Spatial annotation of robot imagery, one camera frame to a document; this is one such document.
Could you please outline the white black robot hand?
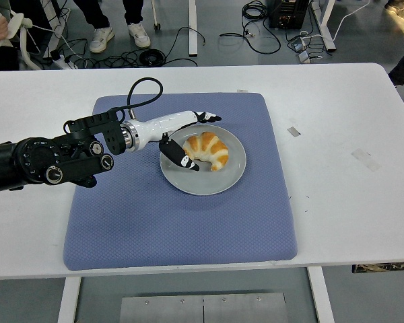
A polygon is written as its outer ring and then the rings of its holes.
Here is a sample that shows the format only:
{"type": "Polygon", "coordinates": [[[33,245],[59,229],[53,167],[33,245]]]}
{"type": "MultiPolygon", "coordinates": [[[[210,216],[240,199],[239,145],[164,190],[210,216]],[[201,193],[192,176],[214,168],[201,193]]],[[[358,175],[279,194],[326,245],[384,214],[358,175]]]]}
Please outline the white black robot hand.
{"type": "Polygon", "coordinates": [[[184,152],[184,149],[170,135],[192,124],[217,122],[222,118],[210,112],[184,111],[169,114],[147,122],[129,121],[132,131],[133,150],[143,149],[149,142],[158,142],[159,150],[175,165],[194,171],[199,171],[199,166],[184,152]]]}

